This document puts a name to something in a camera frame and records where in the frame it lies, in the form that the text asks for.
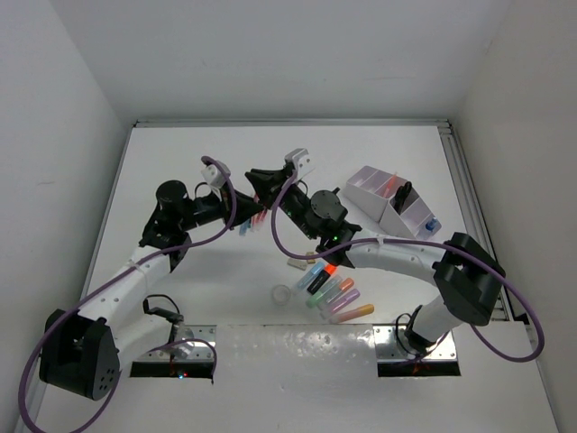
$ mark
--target white table surface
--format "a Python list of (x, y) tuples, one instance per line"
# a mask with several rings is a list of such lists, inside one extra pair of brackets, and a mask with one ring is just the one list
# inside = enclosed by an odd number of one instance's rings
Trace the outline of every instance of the white table surface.
[[(209, 155), (230, 168), (234, 185), (252, 194), (244, 177), (251, 168), (280, 169), (284, 155), (296, 147), (308, 148), (316, 169), (305, 181), (310, 191), (343, 187), (360, 167), (369, 164), (411, 179), (419, 194), (438, 215), (443, 228), (436, 239), (465, 231), (453, 181), (435, 127), (272, 126), (244, 128), (134, 129), (124, 158), (114, 201), (106, 221), (90, 289), (101, 285), (129, 257), (155, 205), (156, 188), (165, 180), (184, 181), (192, 194), (202, 180), (199, 159)], [(358, 208), (343, 198), (347, 219), (380, 230)], [(215, 222), (191, 231), (193, 239), (209, 237), (222, 227)], [(293, 252), (313, 251), (309, 241), (284, 215), (279, 215), (280, 237)], [(158, 286), (180, 305), (190, 323), (301, 324), (310, 319), (295, 303), (279, 309), (270, 301), (276, 284), (290, 285), (303, 272), (285, 263), (267, 224), (260, 232), (240, 237), (238, 231), (213, 244), (188, 251), (177, 270)], [(379, 270), (339, 271), (351, 276), (361, 292), (355, 306), (373, 303), (375, 313), (357, 322), (388, 323), (433, 299), (433, 286)]]
[[(435, 127), (134, 129), (90, 289), (129, 256), (154, 208), (154, 191), (164, 180), (183, 180), (192, 193), (202, 180), (199, 158), (206, 154), (224, 161), (235, 187), (250, 193), (244, 172), (280, 168), (283, 156), (296, 147), (307, 147), (316, 160), (316, 171), (306, 178), (310, 190), (342, 187), (365, 164), (398, 171), (413, 181), (443, 223), (436, 239), (464, 231)], [(345, 199), (343, 203), (350, 210), (347, 219), (377, 228)], [(202, 239), (220, 226), (213, 223), (191, 234)], [(314, 249), (285, 216), (279, 218), (279, 230), (290, 250)], [(156, 291), (175, 299), (187, 323), (218, 325), (215, 385), (124, 377), (113, 407), (90, 431), (556, 431), (536, 364), (498, 359), (467, 327), (455, 334), (463, 376), (377, 379), (370, 327), (310, 324), (301, 305), (280, 308), (270, 301), (272, 286), (302, 275), (285, 263), (268, 226), (245, 237), (232, 232), (189, 251)], [(391, 272), (347, 270), (342, 275), (352, 276), (361, 291), (354, 306), (370, 302), (376, 308), (357, 323), (391, 322), (436, 294), (422, 281)], [(484, 331), (513, 355), (530, 350), (521, 324), (494, 323)], [(321, 343), (313, 341), (316, 335)], [(326, 336), (331, 343), (324, 345)], [(39, 423), (48, 431), (69, 431), (87, 420), (97, 404), (49, 386)]]

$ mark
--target white organizer box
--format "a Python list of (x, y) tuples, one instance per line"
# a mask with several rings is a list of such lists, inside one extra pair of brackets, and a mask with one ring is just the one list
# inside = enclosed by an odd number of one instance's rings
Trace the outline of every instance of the white organizer box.
[(432, 230), (426, 228), (427, 223), (435, 218), (435, 214), (414, 187), (400, 215), (393, 208), (397, 189), (407, 183), (407, 180), (400, 176), (391, 181), (393, 176), (365, 165), (346, 181), (343, 194), (373, 221), (379, 223), (380, 228), (388, 235), (423, 240), (433, 236), (441, 228), (441, 223), (437, 221)]

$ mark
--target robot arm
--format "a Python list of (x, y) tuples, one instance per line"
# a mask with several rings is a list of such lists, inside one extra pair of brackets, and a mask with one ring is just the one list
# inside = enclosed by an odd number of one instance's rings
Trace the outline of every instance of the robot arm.
[[(320, 239), (318, 253), (325, 259), (350, 268), (377, 268), (403, 273), (435, 285), (440, 296), (413, 312), (405, 331), (409, 344), (420, 354), (438, 338), (463, 322), (487, 325), (500, 292), (500, 283), (480, 267), (450, 252), (421, 245), (394, 244), (396, 238), (375, 234), (345, 220), (347, 209), (337, 196), (339, 189), (320, 190), (307, 197), (297, 185), (312, 170), (308, 152), (297, 149), (285, 157), (281, 170), (253, 169), (245, 174), (260, 202), (271, 208), (285, 182), (293, 180), (279, 203), (279, 208), (309, 239)], [(377, 243), (348, 244), (372, 238)], [(488, 264), (501, 275), (503, 269), (477, 242), (463, 233), (455, 233), (446, 244), (465, 251)]]
[[(120, 371), (153, 347), (174, 339), (180, 314), (150, 309), (146, 296), (163, 277), (180, 264), (186, 249), (160, 254), (143, 265), (137, 263), (151, 253), (190, 244), (188, 230), (217, 219), (228, 220), (232, 195), (237, 210), (232, 226), (263, 210), (263, 206), (236, 190), (230, 191), (224, 176), (214, 165), (202, 174), (211, 192), (191, 199), (185, 185), (170, 180), (156, 191), (157, 205), (144, 227), (142, 239), (131, 259), (120, 269), (134, 272), (112, 285), (103, 296), (86, 303), (50, 335), (42, 347), (40, 377), (46, 383), (100, 400), (111, 389)], [(142, 315), (131, 325), (124, 321), (142, 303)], [(63, 310), (56, 310), (46, 322), (48, 329)]]

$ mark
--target white wall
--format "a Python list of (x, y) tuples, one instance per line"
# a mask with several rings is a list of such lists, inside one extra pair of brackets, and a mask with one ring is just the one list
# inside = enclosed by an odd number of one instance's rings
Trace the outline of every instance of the white wall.
[(562, 431), (577, 431), (577, 3), (517, 0), (457, 123), (497, 255), (535, 305)]
[(23, 364), (78, 299), (126, 135), (48, 0), (0, 2), (0, 430)]
[(124, 119), (455, 112), (509, 0), (51, 0)]

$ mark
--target purple wire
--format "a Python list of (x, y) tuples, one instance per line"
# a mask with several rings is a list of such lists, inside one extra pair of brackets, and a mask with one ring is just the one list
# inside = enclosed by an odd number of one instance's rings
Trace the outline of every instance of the purple wire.
[(182, 340), (176, 340), (176, 341), (173, 341), (171, 343), (167, 343), (166, 345), (160, 345), (158, 347), (155, 347), (152, 350), (150, 350), (149, 352), (154, 352), (155, 350), (170, 349), (171, 347), (174, 347), (175, 345), (181, 345), (183, 343), (188, 343), (188, 342), (202, 343), (203, 345), (207, 345), (208, 348), (213, 352), (215, 362), (213, 363), (213, 370), (210, 372), (210, 380), (212, 383), (214, 383), (215, 382), (215, 370), (216, 370), (216, 350), (210, 343), (208, 343), (206, 340), (203, 340), (202, 338), (183, 338)]
[[(290, 176), (290, 178), (288, 178), (287, 181), (284, 183), (284, 185), (282, 186), (282, 189), (280, 190), (279, 195), (277, 196), (277, 199), (274, 200), (274, 204), (272, 205), (272, 213), (270, 215), (270, 226), (271, 226), (271, 231), (272, 231), (272, 238), (274, 239), (274, 243), (277, 245), (277, 247), (285, 255), (287, 255), (288, 257), (292, 257), (294, 259), (299, 259), (299, 260), (321, 259), (321, 258), (323, 258), (329, 254), (335, 253), (335, 252), (342, 250), (348, 246), (352, 246), (352, 245), (356, 245), (356, 244), (368, 244), (368, 243), (374, 243), (374, 242), (379, 241), (376, 237), (368, 237), (365, 239), (355, 239), (353, 241), (344, 242), (342, 244), (334, 246), (333, 248), (330, 248), (326, 251), (323, 251), (322, 253), (313, 254), (313, 255), (294, 254), (291, 251), (287, 250), (280, 243), (279, 233), (277, 232), (277, 211), (279, 210), (280, 202), (282, 201), (285, 194), (289, 190), (290, 186), (295, 182), (296, 179), (297, 179), (297, 174), (296, 174), (296, 172), (294, 172), (292, 174), (292, 176)], [(525, 309), (527, 314), (531, 317), (531, 320), (533, 321), (533, 324), (535, 326), (535, 331), (537, 333), (537, 346), (536, 346), (535, 350), (530, 355), (520, 356), (520, 357), (510, 356), (510, 355), (504, 354), (497, 347), (495, 347), (489, 341), (487, 341), (487, 339), (481, 335), (481, 333), (479, 332), (479, 329), (477, 329), (476, 326), (471, 325), (472, 331), (481, 340), (481, 342), (483, 342), (485, 344), (485, 346), (487, 346), (494, 354), (496, 354), (496, 355), (500, 356), (501, 358), (506, 359), (507, 361), (510, 361), (512, 363), (526, 363), (529, 361), (533, 361), (539, 355), (541, 355), (541, 353), (543, 352), (543, 349), (545, 348), (545, 333), (543, 332), (543, 327), (541, 326), (541, 322), (539, 321), (537, 314), (535, 313), (535, 311), (533, 310), (533, 308), (529, 304), (528, 300), (523, 295), (521, 295), (519, 290), (516, 289), (515, 286), (513, 286), (513, 284), (509, 280), (507, 280), (500, 273), (498, 273), (497, 271), (492, 269), (489, 265), (485, 264), (484, 262), (477, 259), (476, 257), (473, 257), (472, 255), (466, 253), (465, 251), (462, 251), (458, 248), (455, 248), (454, 246), (450, 246), (450, 245), (446, 245), (446, 244), (439, 244), (437, 242), (418, 241), (418, 240), (413, 240), (413, 239), (388, 239), (388, 238), (382, 239), (382, 242), (384, 244), (421, 245), (421, 246), (430, 246), (433, 248), (440, 248), (440, 249), (446, 250), (450, 253), (458, 254), (462, 258), (467, 260), (468, 262), (471, 262), (471, 263), (475, 264), (476, 266), (479, 266), (480, 268), (482, 268), (485, 272), (488, 272), (491, 276), (493, 276), (495, 279), (497, 279), (497, 281), (499, 281), (503, 286), (505, 286), (505, 288), (507, 290), (509, 290), (515, 298), (517, 298), (517, 300), (523, 306), (523, 308)]]
[[(211, 237), (209, 237), (203, 241), (193, 242), (191, 244), (186, 244), (186, 245), (172, 246), (170, 248), (165, 248), (164, 250), (156, 251), (152, 254), (147, 255), (146, 257), (143, 257), (136, 264), (138, 264), (138, 265), (144, 264), (144, 263), (148, 262), (149, 260), (152, 260), (154, 257), (158, 257), (161, 254), (173, 253), (175, 251), (187, 250), (188, 248), (193, 248), (195, 246), (202, 246), (202, 245), (209, 244), (209, 243), (213, 242), (214, 240), (218, 239), (220, 236), (224, 235), (228, 231), (228, 229), (233, 226), (234, 218), (236, 217), (236, 195), (234, 194), (233, 183), (231, 182), (231, 179), (228, 176), (228, 174), (226, 173), (226, 171), (224, 170), (223, 166), (218, 161), (215, 161), (208, 156), (203, 156), (201, 158), (201, 161), (205, 164), (214, 164), (216, 166), (216, 168), (223, 174), (224, 179), (226, 181), (226, 185), (228, 186), (228, 188), (230, 190), (229, 193), (231, 194), (231, 198), (232, 198), (233, 203), (232, 203), (232, 209), (231, 209), (231, 216), (230, 216), (230, 218), (228, 218), (226, 225), (216, 235), (213, 235), (213, 236), (211, 236)], [(28, 409), (26, 408), (26, 390), (28, 388), (28, 381), (30, 379), (32, 368), (34, 367), (34, 362), (38, 358), (38, 356), (42, 350), (42, 347), (44, 346), (44, 344), (46, 343), (48, 338), (54, 333), (54, 331), (60, 325), (62, 325), (62, 323), (64, 321), (66, 321), (68, 318), (70, 318), (71, 316), (76, 314), (76, 312), (78, 311), (78, 309), (80, 309), (80, 307), (85, 305), (87, 302), (89, 302), (90, 300), (92, 300), (96, 296), (100, 295), (100, 293), (102, 293), (106, 289), (110, 288), (111, 286), (113, 286), (114, 284), (119, 282), (122, 278), (124, 278), (127, 275), (129, 275), (130, 273), (132, 273), (135, 269), (136, 269), (135, 267), (131, 267), (131, 268), (127, 269), (126, 271), (119, 273), (112, 280), (106, 282), (105, 284), (100, 286), (98, 289), (94, 290), (92, 293), (87, 295), (85, 298), (81, 299), (80, 302), (78, 302), (74, 307), (72, 307), (71, 309), (66, 311), (62, 316), (60, 316), (58, 319), (56, 319), (56, 321), (52, 324), (52, 326), (50, 326), (46, 330), (46, 332), (41, 337), (39, 342), (33, 348), (32, 353), (31, 353), (30, 357), (28, 358), (28, 361), (26, 362), (26, 365), (24, 366), (24, 369), (22, 371), (22, 377), (20, 378), (20, 384), (18, 386), (18, 409), (20, 411), (20, 415), (22, 416), (22, 420), (23, 420), (24, 424), (32, 433), (46, 433), (44, 430), (40, 429), (36, 424), (34, 424), (34, 421), (30, 417), (30, 413), (28, 412)], [(84, 424), (83, 426), (81, 426), (75, 430), (72, 430), (70, 433), (80, 433), (80, 432), (86, 430), (88, 427), (90, 427), (98, 419), (98, 417), (100, 415), (102, 415), (102, 413), (106, 409), (106, 406), (108, 406), (108, 403), (110, 402), (110, 400), (112, 399), (112, 396), (114, 395), (114, 391), (116, 390), (117, 383), (118, 383), (118, 381), (116, 381), (116, 384), (113, 386), (113, 388), (111, 388), (110, 392), (108, 393), (108, 397), (106, 398), (103, 405), (95, 413), (95, 415), (91, 419), (89, 419), (86, 424)]]

